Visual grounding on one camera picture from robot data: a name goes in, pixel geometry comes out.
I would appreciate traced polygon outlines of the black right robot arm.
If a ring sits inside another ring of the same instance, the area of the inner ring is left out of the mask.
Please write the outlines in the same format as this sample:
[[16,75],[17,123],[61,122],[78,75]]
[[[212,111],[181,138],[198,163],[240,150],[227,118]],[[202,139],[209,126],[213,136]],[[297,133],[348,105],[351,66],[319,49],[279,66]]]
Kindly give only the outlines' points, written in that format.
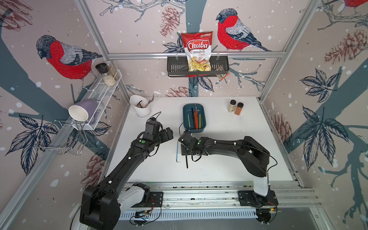
[[248,173],[253,176],[253,193],[266,198],[269,193],[268,166],[270,153],[250,136],[242,140],[215,140],[208,137],[196,139],[183,133],[178,142],[183,146],[185,155],[191,157],[222,155],[239,159]]

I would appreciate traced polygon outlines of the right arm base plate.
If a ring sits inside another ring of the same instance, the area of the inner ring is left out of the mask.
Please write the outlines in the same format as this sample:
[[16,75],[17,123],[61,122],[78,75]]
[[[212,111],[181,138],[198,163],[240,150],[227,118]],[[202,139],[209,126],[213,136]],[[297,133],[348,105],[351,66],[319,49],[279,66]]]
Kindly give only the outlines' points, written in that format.
[[269,190],[266,196],[258,195],[254,191],[238,191],[238,199],[241,206],[249,206],[253,208],[278,206],[278,200],[273,190]]

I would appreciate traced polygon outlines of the long black hex key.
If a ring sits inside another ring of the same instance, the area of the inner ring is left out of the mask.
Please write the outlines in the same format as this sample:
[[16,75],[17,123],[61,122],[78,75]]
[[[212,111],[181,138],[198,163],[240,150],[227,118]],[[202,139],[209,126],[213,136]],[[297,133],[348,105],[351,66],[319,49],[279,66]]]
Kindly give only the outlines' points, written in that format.
[[193,108],[191,108],[191,114],[192,114],[192,129],[195,129],[196,128],[196,123],[195,123],[195,111]]

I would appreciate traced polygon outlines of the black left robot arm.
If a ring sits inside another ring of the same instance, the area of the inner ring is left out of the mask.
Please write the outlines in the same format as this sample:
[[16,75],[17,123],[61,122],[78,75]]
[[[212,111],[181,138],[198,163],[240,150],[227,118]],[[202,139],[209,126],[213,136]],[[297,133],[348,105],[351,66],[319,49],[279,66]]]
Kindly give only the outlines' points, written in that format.
[[104,180],[85,189],[80,206],[80,223],[96,230],[114,229],[123,207],[118,202],[123,186],[156,146],[173,139],[173,131],[169,127],[153,131],[153,134],[148,131],[141,134],[144,138],[131,142],[123,160]]

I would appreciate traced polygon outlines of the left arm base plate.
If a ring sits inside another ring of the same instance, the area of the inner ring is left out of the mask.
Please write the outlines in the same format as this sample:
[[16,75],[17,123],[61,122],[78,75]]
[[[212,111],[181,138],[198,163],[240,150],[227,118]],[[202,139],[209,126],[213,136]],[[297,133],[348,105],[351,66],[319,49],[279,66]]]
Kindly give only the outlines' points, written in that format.
[[143,200],[132,206],[133,208],[159,208],[163,204],[163,192],[149,192],[145,194]]

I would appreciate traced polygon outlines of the red hex key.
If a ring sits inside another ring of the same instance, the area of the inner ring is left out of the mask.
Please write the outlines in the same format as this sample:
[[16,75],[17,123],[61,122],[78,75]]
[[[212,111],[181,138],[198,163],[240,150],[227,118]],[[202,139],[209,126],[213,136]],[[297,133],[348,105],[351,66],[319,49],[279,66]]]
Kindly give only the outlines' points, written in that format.
[[198,112],[197,112],[197,107],[196,107],[196,104],[195,104],[195,121],[196,121],[196,129],[198,129]]

